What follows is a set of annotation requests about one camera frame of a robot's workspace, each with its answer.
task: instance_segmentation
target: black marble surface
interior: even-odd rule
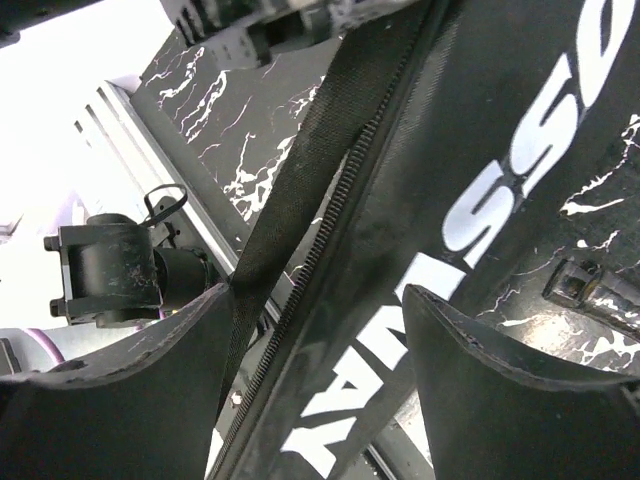
[[[550,219],[550,233],[487,301],[481,321],[561,358],[640,375],[640,344],[541,296],[562,258],[594,260],[640,285],[639,129],[640,116],[632,115],[619,141],[594,158],[591,181]]]
[[[224,219],[217,218],[216,211],[210,214],[214,223],[231,225],[227,241],[238,253],[271,192],[338,42],[279,55],[258,70],[220,71],[204,48],[183,51],[177,37],[171,36],[142,76],[143,87],[197,157],[197,163],[185,166],[188,176],[213,179],[211,188],[221,189],[237,212],[229,218],[227,211]],[[206,194],[202,189],[198,193]],[[322,211],[287,268],[292,277],[304,262]]]

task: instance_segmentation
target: white letter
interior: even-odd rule
[[[389,330],[405,333],[402,307],[383,305],[358,335],[358,341],[393,370],[407,348]]]
[[[518,175],[524,175],[536,167],[522,185],[525,197],[569,149],[578,128],[578,103],[576,97],[570,94],[560,101],[542,123],[560,90],[570,78],[569,59],[563,54],[513,135],[513,171]]]
[[[299,453],[322,478],[327,478],[336,463],[336,457],[326,446],[345,441],[354,423],[356,417],[316,428],[294,428],[280,451]]]
[[[338,363],[333,367],[338,375],[326,391],[316,393],[301,417],[308,417],[324,412],[354,410],[364,408],[380,387],[382,380],[376,375],[367,362],[354,350],[347,348]],[[347,382],[355,388],[345,388]]]
[[[587,0],[580,14],[576,48],[580,93],[585,108],[590,108],[607,81],[613,62],[627,35],[635,0],[611,0],[609,43],[602,48],[602,11],[607,0]]]
[[[447,263],[424,253],[418,253],[398,283],[395,292],[398,300],[402,300],[407,285],[420,285],[443,300],[449,300],[465,276],[466,273]]]
[[[514,196],[504,186],[498,187],[480,206],[480,201],[502,175],[496,160],[489,163],[456,200],[442,224],[444,244],[454,252],[479,240],[464,257],[471,268],[476,266],[511,215]]]

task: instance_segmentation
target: zipper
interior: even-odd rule
[[[411,60],[412,54],[415,50],[415,46],[420,38],[423,26],[430,16],[430,13],[431,9],[427,9],[427,13],[423,16],[420,23],[416,26],[415,32],[413,33],[411,40],[409,41],[406,50],[402,55],[393,76],[391,77],[389,87],[387,88],[385,95],[376,110],[376,113],[374,114],[373,118],[365,124],[362,132],[360,133],[360,136],[347,155],[344,168],[324,212],[323,220],[313,241],[313,245],[311,246],[307,257],[305,258],[304,266],[302,267],[296,280],[296,284],[294,285],[293,290],[289,295],[289,298],[287,299],[287,303],[285,305],[284,311],[282,312],[282,315],[280,316],[280,320],[278,322],[276,330],[273,333],[271,340],[267,344],[265,352],[262,355],[258,367],[256,368],[256,371],[251,379],[251,383],[249,384],[247,392],[243,397],[240,409],[238,410],[238,413],[236,414],[231,424],[229,433],[224,440],[222,448],[220,449],[220,452],[218,454],[218,458],[216,459],[214,468],[212,469],[212,474],[208,477],[208,480],[212,480],[213,478],[215,478],[216,473],[220,469],[222,462],[228,454],[231,445],[234,443],[238,431],[240,430],[240,427],[244,422],[249,409],[251,408],[251,404],[258,394],[258,391],[267,375],[267,372],[269,371],[269,367],[276,354],[278,353],[280,344],[288,332],[289,325],[291,324],[296,314],[298,305],[300,304],[305,290],[307,289],[307,286],[311,281],[312,275],[318,265],[318,262],[320,261],[322,254],[324,253],[327,244],[329,243],[333,230],[338,223],[340,215],[342,214],[342,210],[349,198],[349,193],[351,192],[358,173],[360,172],[360,169],[367,159],[367,153],[369,152],[369,149],[373,143],[376,132],[380,127],[384,114],[396,91],[396,88],[402,80],[402,75],[407,65],[409,64],[409,61]],[[242,451],[244,451],[247,443],[248,440],[244,442]],[[235,470],[238,459],[239,456],[235,459],[231,471]]]

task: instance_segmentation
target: black mechanical device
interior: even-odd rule
[[[4,2],[5,43],[91,2],[46,3]],[[336,480],[415,389],[438,480],[638,476],[640,378],[474,320],[620,141],[640,84],[637,2],[163,4],[220,68],[349,32],[231,278],[160,246],[175,206],[46,241],[65,279],[53,313],[71,322],[148,320],[190,296],[173,285],[206,291],[106,349],[2,377],[0,476]],[[332,184],[206,471],[265,302]],[[637,290],[604,264],[560,263],[544,296],[635,336]]]

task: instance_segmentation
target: zipper teeth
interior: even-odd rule
[[[238,431],[240,430],[240,426],[247,416],[249,408],[255,400],[258,390],[260,389],[260,386],[262,385],[262,382],[264,381],[264,378],[269,371],[269,366],[271,365],[271,362],[278,352],[280,343],[287,333],[289,324],[291,323],[293,315],[300,301],[302,300],[304,291],[311,281],[311,276],[313,275],[318,261],[320,260],[320,257],[324,252],[327,243],[329,242],[331,233],[333,232],[333,229],[338,222],[342,209],[347,201],[348,195],[351,192],[351,188],[353,187],[356,176],[366,159],[366,154],[371,147],[373,137],[380,126],[382,117],[389,105],[389,102],[391,101],[391,97],[393,96],[396,87],[398,86],[398,83],[402,77],[403,70],[409,63],[411,53],[413,52],[415,44],[418,40],[424,21],[425,18],[423,18],[420,24],[417,26],[416,31],[414,32],[409,45],[402,55],[402,59],[400,60],[400,63],[398,64],[398,67],[393,77],[391,78],[389,88],[387,88],[387,91],[385,92],[385,95],[382,98],[382,101],[380,102],[376,113],[374,114],[373,118],[365,124],[362,132],[358,137],[358,140],[347,156],[347,160],[345,161],[345,165],[340,178],[336,184],[335,190],[331,195],[331,199],[329,200],[329,204],[327,205],[327,208],[323,215],[323,220],[320,224],[320,228],[318,229],[318,233],[316,234],[313,245],[305,259],[304,266],[302,267],[302,270],[300,271],[296,280],[295,286],[293,287],[293,290],[289,295],[289,298],[287,299],[287,303],[285,305],[284,311],[282,312],[276,330],[273,333],[273,337],[271,337],[271,340],[269,340],[269,343],[265,348],[265,352],[260,359],[258,367],[256,368],[256,372],[251,379],[251,383],[249,384],[247,392],[244,395],[240,409],[233,419],[233,423],[231,424],[229,433],[225,437],[224,444],[220,450],[220,453],[218,454],[216,466],[213,469],[213,472],[215,473],[217,473],[220,465],[222,464],[222,461],[229,452],[229,449],[231,448],[231,445],[235,440]]]

